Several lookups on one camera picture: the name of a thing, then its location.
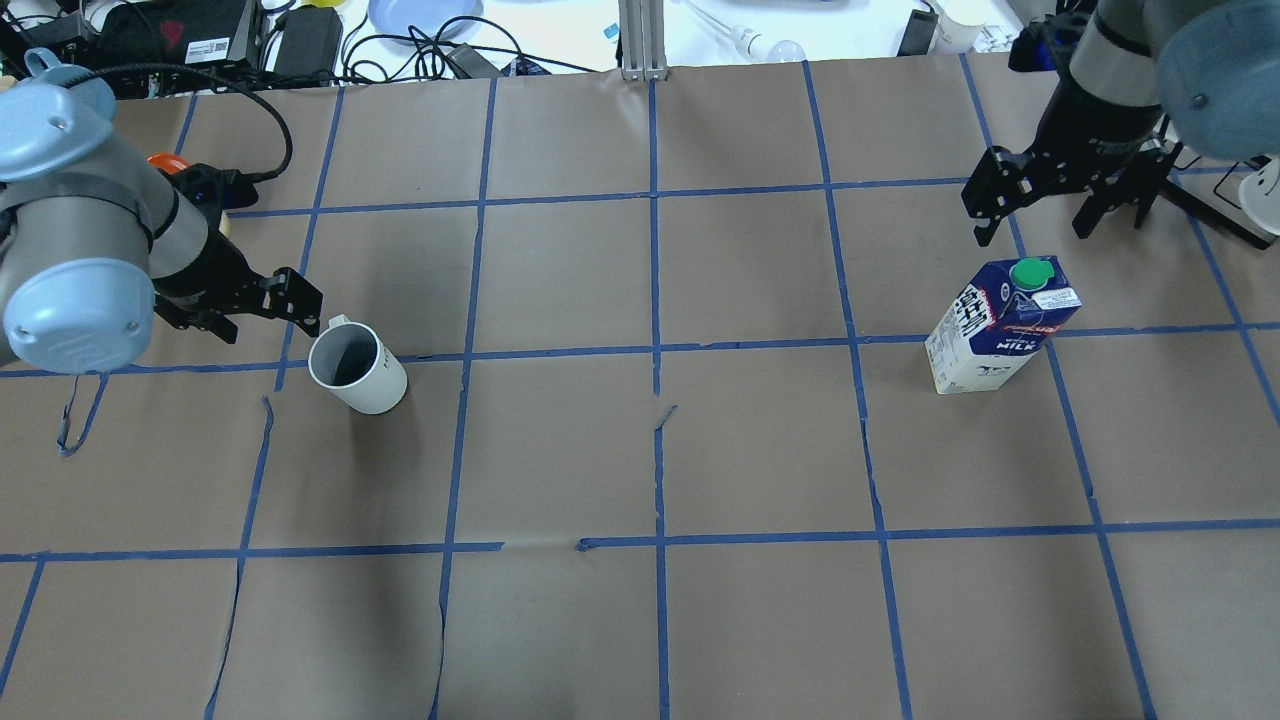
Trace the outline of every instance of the blue tape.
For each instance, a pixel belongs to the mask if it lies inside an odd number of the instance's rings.
[[[982,129],[983,142],[989,147],[995,145],[995,142],[991,138],[991,128],[987,123],[987,114],[982,108],[982,99],[978,96],[978,86],[974,83],[973,70],[969,68],[969,59],[964,54],[960,55],[960,69],[964,73],[965,85],[969,87],[969,99],[973,102],[974,113],[978,115],[978,127]],[[1018,225],[1018,218],[1015,215],[1010,215],[1007,220],[1009,228],[1014,236],[1014,247],[1018,250],[1018,256],[1025,258],[1027,245],[1023,242],[1023,233],[1021,228]],[[1075,425],[1075,415],[1071,411],[1071,401],[1066,392],[1066,383],[1062,380],[1061,368],[1057,363],[1057,351],[1055,350],[1052,342],[1047,345],[1047,354],[1050,357],[1050,365],[1053,370],[1053,382],[1057,386],[1059,401],[1062,405],[1062,414],[1066,418],[1068,432],[1071,437],[1071,446],[1075,451],[1075,461],[1080,470],[1080,482],[1084,484],[1085,496],[1089,503],[1089,512],[1093,518],[1093,529],[1098,538],[1098,548],[1102,552],[1102,564],[1107,571],[1107,583],[1111,587],[1111,597],[1115,601],[1116,615],[1120,620],[1120,630],[1124,635],[1125,650],[1129,653],[1129,664],[1133,669],[1134,680],[1138,685],[1139,698],[1142,700],[1143,715],[1148,719],[1155,719],[1155,705],[1147,687],[1147,676],[1142,666],[1142,659],[1138,655],[1138,646],[1134,642],[1133,628],[1129,624],[1129,612],[1125,606],[1124,593],[1120,589],[1120,580],[1116,575],[1115,562],[1111,557],[1111,544],[1107,542],[1107,536],[1102,524],[1102,512],[1098,507],[1097,498],[1093,495],[1093,480],[1089,475],[1088,462],[1084,457],[1084,447],[1080,445],[1080,436]]]
[[[532,357],[581,357],[588,355],[648,355],[648,345],[616,345],[604,347],[558,347],[550,350],[495,350],[475,352],[475,360],[529,360]]]
[[[928,340],[927,334],[865,334],[854,338],[858,345],[904,345],[904,343],[923,343]]]
[[[1235,325],[1157,325],[1151,328],[1070,328],[1060,331],[1057,337],[1120,337],[1135,334],[1187,334],[1231,332]]]
[[[471,393],[471,364],[476,341],[476,306],[480,297],[480,261],[484,256],[484,220],[489,196],[489,160],[493,151],[493,115],[498,101],[498,78],[489,81],[489,104],[484,122],[484,150],[480,155],[480,191],[476,201],[476,241],[471,254],[471,292],[467,300],[467,333],[462,350],[462,389],[458,392],[457,427],[453,433],[453,468],[449,473],[449,509],[444,527],[444,542],[453,543],[458,527],[458,495],[462,487],[462,450],[466,443],[467,404]],[[431,697],[430,720],[440,712],[440,682],[444,679],[444,628],[449,619],[449,583],[453,574],[453,552],[447,551],[440,566],[440,670]]]
[[[906,659],[902,651],[902,632],[897,616],[897,591],[893,587],[893,565],[888,553],[888,537],[884,534],[884,514],[876,489],[876,473],[872,464],[870,443],[867,438],[867,392],[863,387],[861,359],[858,351],[858,325],[849,302],[849,282],[845,275],[845,258],[840,237],[840,220],[836,215],[836,196],[831,187],[831,163],[827,156],[827,140],[822,129],[822,111],[818,106],[818,91],[814,87],[809,61],[800,63],[804,70],[805,90],[809,95],[809,111],[813,115],[814,138],[818,143],[818,159],[822,164],[822,182],[827,200],[827,222],[831,229],[831,250],[836,264],[836,283],[840,287],[840,307],[845,315],[845,329],[849,343],[849,360],[852,370],[854,395],[858,400],[858,416],[861,425],[863,460],[867,465],[867,487],[872,500],[872,514],[876,519],[876,532],[879,537],[881,580],[884,584],[884,610],[888,621],[890,644],[893,651],[893,673],[897,678],[899,703],[904,720],[911,720],[911,691],[906,675]]]
[[[36,561],[36,568],[31,571],[31,583],[27,584],[27,596],[22,601],[22,610],[18,612],[18,623],[14,624],[13,637],[9,638],[9,651],[4,656],[4,666],[0,667],[0,697],[4,697],[4,688],[9,684],[9,673],[13,671],[13,661],[18,656],[18,644],[22,642],[22,633],[27,629],[27,619],[31,618],[31,606],[36,602],[36,591],[40,589],[40,578],[45,574],[45,562]]]
[[[920,530],[888,530],[890,539],[957,539],[957,538],[1028,538],[1056,536],[1092,536],[1093,525],[1011,525],[1005,528],[937,528]]]
[[[973,70],[969,69],[969,58],[963,53],[960,58],[960,70],[964,73],[964,82],[969,86],[969,100],[973,101],[973,111],[978,115],[978,127],[982,129],[982,141],[991,147],[995,141],[991,140],[991,128],[987,127],[987,113],[982,109],[982,97],[978,96],[978,85],[973,82]]]
[[[1280,528],[1280,518],[1240,518],[1235,520],[1160,520],[1148,523],[1112,523],[1105,527],[1110,534],[1270,530]]]
[[[653,429],[653,507],[654,507],[654,556],[658,600],[658,715],[671,720],[671,653],[667,635],[667,500],[666,468],[663,455],[663,430],[677,405],[667,409],[658,427]]]
[[[293,208],[291,210],[229,210],[227,217],[238,220],[241,218],[288,218],[310,214],[310,208]]]
[[[488,205],[550,205],[558,202],[607,202],[613,200],[637,200],[641,197],[705,197],[719,195],[768,195],[785,192],[814,192],[831,187],[832,190],[869,190],[877,187],[920,187],[933,184],[964,184],[969,178],[904,178],[881,181],[849,181],[831,183],[801,184],[762,184],[742,187],[691,187],[684,190],[655,190],[648,192],[602,192],[595,195],[547,195],[529,197],[488,199]],[[279,218],[288,215],[338,215],[351,213],[393,213],[397,210],[433,210],[439,208],[475,208],[475,200],[435,200],[429,202],[383,202],[372,205],[339,205],[333,208],[289,208],[283,210],[234,210],[232,218]]]
[[[841,347],[849,345],[842,337],[817,337],[812,340],[741,340],[728,342],[678,342],[663,345],[663,352],[700,352],[704,350],[776,350],[781,347]]]
[[[187,104],[187,117],[182,120],[182,129],[178,131],[178,143],[173,147],[174,155],[182,155],[182,149],[187,146],[187,133],[191,132],[191,120],[196,117],[196,101],[200,96],[192,95]]]
[[[694,187],[687,190],[654,191],[659,197],[707,197],[718,195],[765,195],[773,192],[814,192],[822,190],[820,183],[805,184],[763,184],[756,187]]]
[[[219,547],[206,550],[109,550],[95,552],[31,552],[0,555],[0,564],[120,562],[127,560],[250,560],[253,557],[364,557],[380,555],[436,555],[442,552],[499,552],[503,542],[355,544],[321,547]]]
[[[1129,655],[1129,665],[1133,670],[1134,682],[1138,685],[1138,697],[1142,701],[1143,716],[1148,720],[1156,719],[1156,706],[1151,698],[1151,689],[1147,685],[1147,673],[1142,665],[1142,656],[1138,652],[1138,643],[1134,639],[1133,625],[1129,621],[1129,609],[1124,600],[1124,591],[1120,588],[1120,577],[1116,573],[1115,560],[1111,556],[1111,543],[1107,539],[1106,525],[1102,521],[1102,509],[1094,493],[1093,475],[1089,473],[1089,462],[1084,456],[1084,443],[1080,442],[1079,427],[1075,421],[1075,411],[1071,407],[1071,398],[1066,391],[1066,380],[1062,377],[1062,368],[1057,360],[1057,348],[1053,342],[1046,343],[1044,352],[1048,355],[1050,369],[1053,374],[1053,384],[1057,387],[1057,397],[1062,405],[1062,415],[1066,419],[1066,432],[1071,439],[1071,451],[1075,454],[1075,465],[1080,471],[1080,483],[1084,487],[1084,496],[1089,505],[1089,515],[1093,519],[1093,530],[1098,538],[1098,550],[1102,553],[1102,566],[1106,569],[1107,584],[1111,588],[1111,598],[1116,606],[1116,618],[1120,621],[1120,634],[1124,637],[1125,651]]]
[[[84,427],[81,428],[79,438],[70,447],[67,446],[67,436],[70,432],[72,423],[72,406],[76,404],[76,389],[79,387],[79,375],[72,380],[72,395],[67,398],[67,405],[63,407],[61,420],[58,423],[58,455],[59,457],[70,457],[84,445],[88,439],[88,432],[93,428],[93,418],[97,418],[97,409],[102,405],[102,395],[106,393],[106,382],[110,377],[106,373],[101,373],[97,377],[97,393],[93,395],[93,404],[88,409],[88,415],[84,418]]]
[[[250,373],[255,370],[275,370],[274,363],[237,363],[230,365],[127,365],[115,370],[114,375],[150,375],[160,373]]]
[[[340,205],[335,208],[316,208],[320,215],[344,215],[349,213],[385,213],[394,210],[438,210],[440,208],[475,208],[475,200],[434,200],[428,202],[387,202],[380,205]]]
[[[244,510],[244,527],[241,530],[241,550],[248,548],[248,541],[253,536],[253,519],[257,516],[257,500],[262,492],[262,475],[266,473],[266,456],[271,448],[271,428],[275,427],[275,411],[271,401],[262,396],[262,407],[266,409],[266,423],[262,427],[262,443],[257,451],[257,465],[253,468],[253,483],[248,491],[248,507]]]
[[[1178,178],[1174,182],[1181,186]],[[1280,402],[1276,402],[1276,393],[1271,388],[1271,380],[1267,378],[1267,372],[1262,366],[1262,360],[1258,357],[1258,351],[1253,346],[1253,338],[1249,337],[1249,331],[1245,328],[1244,316],[1240,314],[1240,307],[1235,304],[1235,297],[1231,295],[1231,288],[1226,282],[1226,277],[1222,274],[1222,268],[1217,264],[1217,258],[1213,255],[1213,249],[1208,245],[1208,238],[1204,236],[1204,228],[1201,225],[1193,215],[1187,215],[1187,222],[1192,225],[1192,232],[1196,233],[1196,240],[1199,242],[1201,251],[1204,254],[1204,261],[1208,263],[1208,269],[1213,273],[1213,281],[1217,282],[1217,288],[1222,292],[1222,300],[1226,302],[1226,309],[1231,313],[1231,319],[1235,322],[1235,329],[1240,333],[1240,341],[1244,343],[1244,351],[1249,356],[1249,363],[1253,365],[1253,373],[1258,378],[1258,384],[1262,387],[1262,395],[1267,400],[1267,406],[1271,409],[1271,418],[1275,419],[1276,424],[1280,425]]]
[[[649,318],[653,342],[653,393],[662,395],[662,315],[659,273],[662,261],[658,228],[658,85],[649,81]]]
[[[612,202],[652,197],[649,192],[602,192],[599,195],[557,195],[548,197],[503,197],[488,200],[489,205],[552,205],[557,202]]]
[[[877,187],[927,187],[933,184],[964,184],[969,178],[915,178],[887,181],[854,181],[829,183],[832,190],[870,190]]]
[[[329,182],[329,163],[333,160],[333,146],[338,138],[338,122],[342,119],[342,102],[347,96],[344,87],[338,88],[333,101],[333,118],[329,120],[329,137],[325,140],[324,160],[320,163],[320,179],[316,182],[316,193],[311,200],[311,219],[307,220],[307,237],[302,243],[302,259],[298,261],[298,273],[307,274],[307,265],[311,264],[311,245],[316,236],[316,223],[319,222],[320,202],[324,199],[324,187]],[[288,369],[289,346],[293,343],[293,323],[284,327],[284,342],[280,343],[280,361],[275,372],[275,392],[284,389],[284,377]]]
[[[1174,169],[1174,174],[1176,174],[1176,176],[1215,176],[1215,174],[1222,174],[1222,176],[1225,176],[1226,173],[1230,173],[1230,172],[1233,172],[1231,165],[1219,165],[1219,167],[1207,167],[1207,168],[1187,168],[1185,170],[1179,170],[1176,168]],[[1238,172],[1252,173],[1253,168],[1245,167],[1245,169],[1238,170]]]

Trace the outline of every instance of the black cable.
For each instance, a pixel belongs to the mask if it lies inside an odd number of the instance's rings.
[[[374,33],[374,35],[367,35],[365,37],[361,37],[355,44],[352,44],[351,47],[342,55],[342,70],[343,70],[343,74],[342,76],[334,76],[333,79],[342,81],[342,82],[353,82],[353,83],[358,83],[358,85],[379,85],[379,83],[387,83],[387,82],[408,82],[408,81],[419,81],[419,79],[436,79],[436,78],[426,76],[425,73],[421,74],[421,76],[417,76],[417,77],[396,78],[397,74],[399,74],[401,72],[403,72],[404,68],[408,67],[408,63],[412,63],[413,60],[419,59],[419,56],[417,56],[416,53],[415,53],[415,55],[412,58],[408,59],[408,61],[404,65],[401,65],[401,69],[397,70],[396,73],[388,73],[387,69],[383,65],[380,65],[379,63],[376,63],[375,60],[362,59],[362,60],[356,60],[355,63],[352,63],[352,58],[356,55],[356,51],[360,49],[360,46],[364,45],[365,42],[375,41],[375,40],[399,40],[399,41],[403,41],[403,42],[413,42],[416,38],[410,37],[407,35],[394,35],[394,33]],[[439,45],[442,47],[457,47],[460,44],[451,42],[448,40],[442,40],[442,41],[436,42],[436,45]],[[486,53],[504,53],[504,54],[508,54],[508,55],[516,55],[516,51],[511,50],[509,47],[490,47],[490,46],[486,46],[486,45],[472,45],[472,47],[475,50],[484,50]],[[541,63],[541,64],[548,64],[548,65],[557,65],[557,67],[561,67],[561,68],[568,68],[571,70],[579,70],[579,72],[584,72],[584,73],[595,73],[595,72],[599,72],[599,70],[596,70],[594,68],[586,68],[586,67],[582,67],[582,65],[575,65],[573,63],[566,63],[566,61],[562,61],[562,60],[554,60],[552,58],[543,58],[543,56],[539,56],[539,55],[530,55],[529,53],[521,53],[521,54],[522,54],[522,56],[526,60],[532,60],[535,63]],[[370,78],[367,76],[360,76],[360,74],[357,74],[358,73],[358,68],[361,65],[374,65],[375,68],[378,68],[381,72],[384,79],[379,81],[379,79]]]
[[[467,22],[467,20],[474,22],[474,23],[486,24],[486,26],[497,29],[498,32],[506,35],[507,40],[509,40],[511,45],[516,49],[516,64],[517,65],[520,64],[520,60],[522,60],[525,58],[525,51],[520,49],[520,42],[516,41],[516,36],[513,36],[509,32],[507,32],[507,28],[502,27],[500,24],[498,24],[498,23],[495,23],[495,22],[493,22],[493,20],[490,20],[488,18],[481,18],[480,15],[458,15],[456,18],[449,18],[449,19],[444,20],[444,24],[440,26],[440,29],[435,31],[436,51],[439,51],[439,45],[440,45],[442,38],[444,37],[444,31],[447,31],[449,28],[449,26],[452,26],[454,23]]]
[[[244,87],[238,82],[221,78],[211,72],[197,70],[195,68],[188,68],[187,65],[175,65],[173,63],[128,63],[124,65],[115,65],[113,68],[101,68],[97,70],[90,70],[82,76],[76,77],[76,79],[65,83],[63,87],[70,88],[76,87],[77,85],[83,85],[93,78],[119,76],[127,73],[177,73],[188,77],[198,77],[207,81],[210,86],[214,87],[216,87],[218,85],[225,85],[230,90],[239,92],[241,95],[248,97],[260,108],[266,110],[266,113],[271,115],[271,119],[274,119],[275,123],[280,126],[280,135],[284,137],[284,159],[280,160],[280,164],[276,165],[275,169],[266,170],[262,173],[244,173],[243,177],[246,181],[251,183],[260,183],[269,179],[275,179],[280,177],[280,174],[283,174],[284,170],[289,167],[289,163],[293,161],[293,135],[289,132],[288,123],[284,122],[284,115],[282,115],[280,111],[275,109],[275,106],[264,100],[260,95],[257,95],[252,90]]]
[[[24,23],[27,20],[40,20],[40,19],[56,20],[58,17],[56,15],[23,15],[20,18],[15,18],[15,17],[13,17],[13,13],[10,13],[9,14],[9,19],[12,22],[14,22],[14,23]]]
[[[366,24],[369,24],[369,12],[367,10],[365,12],[365,19],[360,20],[360,24],[357,24],[355,28],[352,28],[352,31],[348,32],[346,35],[346,37],[342,38],[342,45],[338,47],[338,56],[339,58],[346,58],[347,56],[347,46],[351,45],[351,40],[353,37],[356,37],[356,33],[360,32]]]

